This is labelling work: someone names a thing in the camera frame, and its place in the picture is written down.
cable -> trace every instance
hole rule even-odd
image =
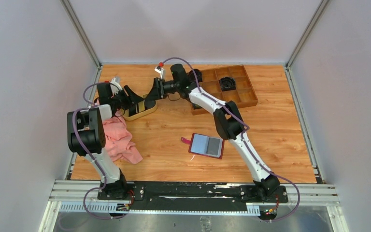
[[[178,99],[172,100],[172,99],[170,98],[170,95],[173,95],[173,94],[172,94],[172,93],[169,93],[169,94],[167,95],[167,97],[168,97],[168,99],[169,99],[170,101],[175,102],[175,101],[178,101],[178,100],[181,99],[181,97],[178,97]]]
[[[85,90],[83,91],[83,99],[85,100],[85,102],[89,103],[90,105],[94,105],[95,103],[92,102],[92,101],[89,101],[87,98],[86,98],[86,92],[93,86],[97,86],[97,85],[100,85],[100,84],[104,84],[104,83],[108,83],[110,85],[113,85],[115,86],[117,89],[119,89],[119,87],[117,87],[117,85],[115,84],[112,84],[112,83],[109,83],[109,82],[99,82],[99,83],[94,83],[94,84],[91,84],[89,85],[88,87],[85,88]]]
[[[184,63],[186,63],[190,68],[191,68],[191,70],[193,71],[193,74],[194,74],[194,77],[195,77],[195,79],[196,79],[196,84],[197,84],[197,89],[199,90],[199,92],[203,95],[203,96],[205,96],[205,97],[207,97],[208,99],[210,99],[210,100],[212,100],[212,101],[214,101],[215,103],[217,103],[218,105],[220,105],[231,117],[233,117],[236,121],[238,121],[239,123],[241,123],[244,127],[246,127],[243,131],[242,131],[242,133],[241,133],[241,137],[243,138],[243,142],[244,142],[244,144],[245,144],[245,147],[247,148],[247,150],[250,152],[250,154],[251,154],[251,156],[254,158],[254,160],[257,162],[257,164],[263,169],[263,170],[265,170],[267,173],[269,173],[270,175],[273,175],[273,176],[275,176],[275,177],[277,177],[277,178],[280,178],[280,179],[283,179],[284,181],[287,181],[288,183],[290,183],[290,184],[292,184],[293,186],[294,186],[294,188],[296,189],[296,191],[297,191],[297,193],[298,193],[298,201],[297,201],[297,204],[295,205],[295,207],[291,210],[291,212],[289,212],[288,214],[286,214],[286,215],[284,215],[284,216],[282,216],[282,217],[280,217],[280,218],[277,218],[277,219],[274,219],[274,220],[264,220],[264,221],[266,221],[266,222],[272,222],[272,221],[280,221],[280,220],[283,220],[283,219],[285,219],[285,218],[287,218],[288,216],[290,216],[291,214],[293,214],[297,209],[298,209],[298,207],[299,207],[299,204],[300,204],[300,190],[299,190],[299,188],[298,188],[298,186],[297,185],[295,185],[295,183],[294,182],[292,182],[292,181],[290,181],[289,179],[287,179],[287,178],[285,178],[285,177],[283,177],[283,176],[280,176],[280,175],[277,175],[277,174],[275,174],[275,173],[273,173],[273,172],[271,172],[271,170],[268,170],[267,168],[265,168],[264,167],[264,165],[262,165],[262,163],[261,162],[259,162],[259,160],[255,157],[255,155],[254,155],[254,153],[253,153],[253,151],[250,149],[250,147],[248,146],[248,144],[247,144],[247,142],[246,142],[246,140],[244,139],[244,134],[250,129],[250,127],[246,124],[246,123],[244,123],[241,119],[239,119],[237,116],[235,116],[225,105],[223,105],[223,104],[221,104],[221,103],[219,103],[219,102],[217,102],[217,100],[215,99],[215,98],[213,98],[213,97],[211,97],[209,94],[206,94],[205,92],[203,92],[202,90],[201,90],[201,87],[200,87],[200,84],[198,83],[198,78],[197,78],[197,74],[196,74],[196,72],[194,71],[194,69],[193,69],[193,67],[191,66],[191,64],[190,63],[188,63],[185,59],[183,59],[183,58],[179,58],[179,57],[171,57],[171,58],[168,58],[168,59],[166,59],[165,61],[163,61],[163,62],[161,62],[161,63],[159,63],[159,66],[160,67],[162,67],[162,65],[164,65],[164,63],[166,63],[167,61],[169,61],[169,60],[171,60],[171,59],[179,59],[179,60],[181,60],[181,61],[183,61]]]

pink cloth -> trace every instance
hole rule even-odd
[[[106,134],[105,148],[112,161],[122,159],[136,164],[142,161],[143,157],[135,147],[135,143],[130,141],[133,136],[127,131],[126,122],[119,111],[116,116],[103,121],[104,133]]]

red phone case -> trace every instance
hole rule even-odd
[[[191,136],[190,147],[188,148],[188,152],[189,152],[189,153],[196,154],[196,155],[200,155],[200,156],[207,156],[207,157],[214,158],[214,159],[222,159],[222,157],[223,157],[223,152],[224,152],[224,140],[223,140],[222,145],[221,145],[221,155],[220,155],[220,157],[212,157],[212,156],[209,156],[209,155],[200,154],[200,153],[195,153],[195,152],[192,152],[192,151],[191,151],[191,145],[193,145],[193,140],[194,140],[194,135],[195,135],[195,134],[197,134],[197,133],[193,133],[193,135]]]

wooden floor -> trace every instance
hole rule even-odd
[[[155,65],[104,65],[100,82],[121,78],[138,95],[147,94],[157,77]],[[211,69],[224,65],[194,65]],[[293,104],[282,65],[246,65],[258,97],[258,105],[240,109],[251,127],[250,140],[264,162],[276,174],[297,183],[315,183],[313,168],[305,145],[297,112]],[[252,182],[251,174],[234,147],[225,143],[223,158],[213,159],[188,153],[188,145],[180,138],[192,133],[217,136],[212,115],[193,116],[187,101],[157,102],[158,109],[139,119],[127,122],[144,160],[130,164],[118,160],[127,180]],[[99,179],[90,163],[78,157],[71,179]]]

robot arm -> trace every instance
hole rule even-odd
[[[204,94],[200,93],[200,91],[197,88],[193,89],[188,95],[188,97],[190,98],[190,102],[201,106],[202,108],[204,108],[206,111],[208,111],[212,115],[214,114],[215,111],[217,112],[221,111],[221,108],[222,108],[221,105],[227,104],[227,102],[215,98],[214,96],[205,92],[203,89],[202,89],[202,92]],[[267,165],[262,161],[261,157],[255,151],[246,133],[244,134],[239,133],[235,139],[228,139],[228,141],[235,147],[235,149],[244,159],[245,163],[248,166],[248,169],[251,172],[251,176],[253,177],[253,179],[255,181],[260,182],[262,179],[266,179],[270,174],[257,164],[256,160],[254,159],[253,156],[251,156],[248,148],[243,143],[244,140],[247,142],[249,149],[253,151],[256,159],[262,164],[263,167],[269,170]]]
[[[164,99],[169,93],[178,92],[181,98],[207,110],[214,116],[215,127],[220,137],[228,140],[247,164],[257,187],[255,192],[251,194],[258,195],[263,200],[271,196],[280,186],[278,178],[270,173],[269,167],[255,151],[244,131],[244,126],[232,117],[226,118],[229,111],[238,117],[241,122],[243,121],[236,104],[232,101],[219,100],[202,88],[198,88],[196,82],[188,78],[181,64],[175,64],[171,67],[172,81],[164,80],[162,67],[156,67],[156,71],[160,73],[160,77],[154,78],[153,87],[144,100]],[[121,170],[113,164],[104,149],[105,134],[101,121],[111,118],[117,109],[128,109],[143,101],[143,98],[134,94],[128,86],[124,86],[123,89],[115,88],[112,91],[110,83],[99,84],[98,92],[101,106],[89,109],[87,112],[78,112],[75,119],[72,118],[73,112],[68,113],[68,144],[70,150],[84,156],[93,164],[100,174],[102,183],[106,179],[105,191],[111,190],[111,195],[116,198],[124,196],[127,192],[127,184]],[[73,123],[77,123],[78,129],[81,130],[79,135],[83,138],[83,143],[89,148],[92,156],[88,155],[77,141],[72,127]]]

